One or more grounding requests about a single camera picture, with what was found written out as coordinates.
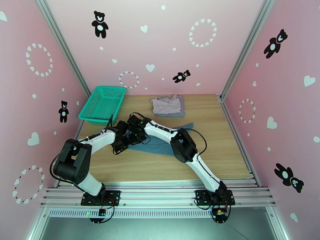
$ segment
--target gray cloth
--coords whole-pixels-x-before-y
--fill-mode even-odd
[[[168,96],[158,96],[158,99],[162,99],[165,97],[168,97]],[[182,96],[178,96],[178,98],[181,102],[181,112],[180,113],[171,113],[171,114],[158,113],[158,114],[156,114],[156,116],[159,116],[159,117],[184,117],[185,116],[185,114],[184,114],[184,98]]]
[[[181,113],[181,101],[177,95],[163,99],[151,99],[154,114]]]
[[[179,128],[193,128],[194,124],[186,124],[181,127],[175,127],[175,129]],[[147,137],[147,139],[144,141],[144,144],[135,144],[129,145],[128,149],[129,150],[139,150],[139,151],[144,151],[144,152],[149,152],[153,154],[167,154],[170,156],[174,156],[172,147],[169,143],[165,142],[162,139],[159,139],[155,136],[149,135],[150,139]]]

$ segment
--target green basket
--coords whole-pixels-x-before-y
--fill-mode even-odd
[[[113,114],[115,123],[124,100],[126,88],[119,86],[97,86],[79,114],[79,118],[93,124],[107,125]]]

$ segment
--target black mounting plate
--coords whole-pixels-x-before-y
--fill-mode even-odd
[[[218,205],[216,203],[216,200],[214,203],[212,203],[212,199],[211,199],[211,194],[213,194],[212,192],[209,192],[208,190],[196,190],[195,193],[196,193],[196,202],[198,206],[209,206],[212,204]],[[228,205],[236,204],[231,190],[226,190],[226,192],[223,195],[223,199],[220,200],[220,205],[225,205],[225,201],[228,203]]]
[[[121,191],[119,190],[106,190],[105,199],[106,202],[104,203],[104,206],[112,206],[112,202],[109,198],[112,198],[114,201],[114,206],[119,206],[119,200],[120,200],[120,194]],[[97,206],[91,201],[91,198],[87,196],[86,194],[83,195],[81,200],[82,206]]]

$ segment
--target pink cloth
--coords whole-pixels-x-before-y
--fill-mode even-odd
[[[152,112],[154,114],[171,114],[181,112],[181,101],[177,95],[174,95],[172,98],[151,99],[151,103],[153,103]]]

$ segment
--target wooden surface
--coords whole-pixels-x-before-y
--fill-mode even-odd
[[[184,95],[185,117],[157,117],[152,113],[150,100],[154,96],[126,96],[117,117],[127,121],[132,112],[139,112],[169,128],[194,123],[208,143],[201,155],[204,162],[220,179],[247,178],[249,173],[240,154],[231,129],[215,95]],[[102,125],[84,122],[79,138],[95,134]],[[204,141],[195,132],[190,135],[198,151],[204,149]],[[125,150],[119,155],[106,146],[94,153],[90,163],[91,174],[101,182],[149,181],[149,180],[193,180],[197,175],[189,166],[174,156],[160,155],[136,150]]]

